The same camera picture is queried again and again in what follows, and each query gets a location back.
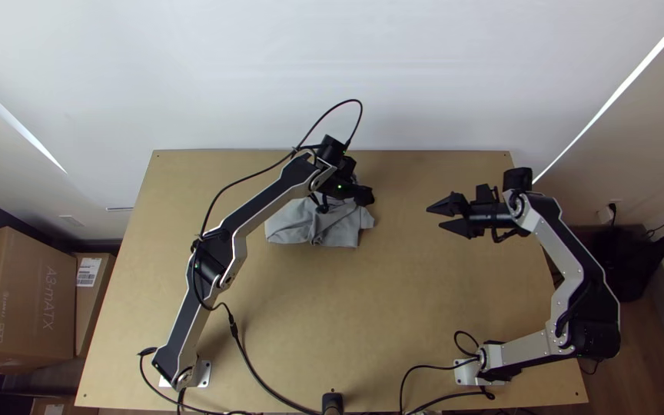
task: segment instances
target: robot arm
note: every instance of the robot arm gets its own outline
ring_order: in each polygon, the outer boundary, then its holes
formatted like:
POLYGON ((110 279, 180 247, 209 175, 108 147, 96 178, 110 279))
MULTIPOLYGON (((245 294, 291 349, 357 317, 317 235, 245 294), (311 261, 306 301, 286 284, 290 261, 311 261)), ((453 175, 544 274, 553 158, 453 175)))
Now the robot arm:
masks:
POLYGON ((504 202, 487 184, 476 188, 476 200, 467 202, 452 193, 427 211, 462 219, 440 227, 468 239, 491 228, 497 243, 518 234, 534 234, 564 276, 550 302, 545 328, 509 342, 489 340, 478 361, 455 369, 462 385, 497 385, 511 380, 524 367, 572 357, 604 359, 619 352, 619 302, 606 285, 601 266, 561 219, 555 199, 531 191, 532 171, 517 168, 504 173, 504 202), (498 235, 496 229, 510 229, 498 235))
POLYGON ((196 345, 217 296, 234 282, 247 257, 245 237, 288 201, 319 191, 333 198, 354 198, 365 206, 374 202, 372 189, 353 183, 355 160, 345 156, 345 144, 325 136, 317 156, 292 158, 270 186, 227 216, 216 228, 192 244, 186 270, 187 291, 168 342, 158 348, 153 367, 175 390, 206 387, 211 363, 199 360, 196 345))

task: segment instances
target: power outlet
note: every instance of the power outlet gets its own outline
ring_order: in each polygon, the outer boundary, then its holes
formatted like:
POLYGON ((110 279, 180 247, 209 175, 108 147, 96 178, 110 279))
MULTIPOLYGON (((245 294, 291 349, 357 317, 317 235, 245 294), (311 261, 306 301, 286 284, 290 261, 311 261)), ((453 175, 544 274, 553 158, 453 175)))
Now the power outlet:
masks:
POLYGON ((614 217, 616 216, 614 210, 620 201, 622 201, 622 199, 609 199, 609 203, 596 212, 600 224, 610 224, 614 221, 614 217))

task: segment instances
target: robotic arm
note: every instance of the robotic arm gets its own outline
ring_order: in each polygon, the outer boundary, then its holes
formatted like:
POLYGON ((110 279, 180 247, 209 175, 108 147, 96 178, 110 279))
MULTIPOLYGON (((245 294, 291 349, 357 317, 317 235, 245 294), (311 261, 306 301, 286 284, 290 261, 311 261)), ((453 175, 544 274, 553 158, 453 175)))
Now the robotic arm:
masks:
POLYGON ((503 176, 503 200, 488 184, 476 188, 476 200, 450 193, 427 208, 430 213, 462 215, 440 227, 467 237, 481 237, 490 228, 493 241, 534 234, 565 280, 550 301, 545 328, 510 342, 489 340, 477 351, 478 360, 455 369, 461 385, 500 385, 524 367, 572 357, 604 359, 619 352, 619 302, 603 269, 563 223, 555 199, 532 192, 529 168, 503 176), (498 235, 497 229, 509 229, 498 235))
POLYGON ((217 296, 231 286, 247 257, 245 237, 249 233, 291 199, 313 197, 315 191, 324 196, 317 209, 322 213, 327 209, 327 196, 354 198, 360 206, 374 202, 371 188, 354 183, 355 160, 344 155, 348 144, 325 136, 322 144, 314 146, 317 153, 312 161, 310 153, 291 158, 275 182, 194 241, 184 301, 168 342, 156 350, 152 361, 175 390, 208 384, 211 362, 198 359, 196 345, 211 311, 199 298, 213 307, 217 296))

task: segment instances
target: barcode label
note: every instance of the barcode label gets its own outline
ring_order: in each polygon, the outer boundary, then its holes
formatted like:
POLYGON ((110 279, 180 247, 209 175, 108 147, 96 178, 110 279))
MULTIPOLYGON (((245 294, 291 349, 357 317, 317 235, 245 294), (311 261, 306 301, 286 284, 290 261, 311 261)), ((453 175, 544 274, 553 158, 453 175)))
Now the barcode label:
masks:
POLYGON ((93 287, 96 274, 101 266, 101 258, 83 258, 76 275, 76 287, 93 287))

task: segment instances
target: crumpled fabric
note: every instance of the crumpled fabric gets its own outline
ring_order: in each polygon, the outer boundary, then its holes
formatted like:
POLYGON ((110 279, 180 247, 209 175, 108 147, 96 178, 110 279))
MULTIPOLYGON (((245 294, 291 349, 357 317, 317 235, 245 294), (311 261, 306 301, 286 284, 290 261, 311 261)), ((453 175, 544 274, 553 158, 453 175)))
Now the crumpled fabric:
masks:
POLYGON ((371 229, 375 220, 353 199, 329 200, 330 211, 317 213, 310 198, 294 199, 265 221, 265 238, 274 244, 300 244, 325 247, 357 247, 360 229, 371 229))

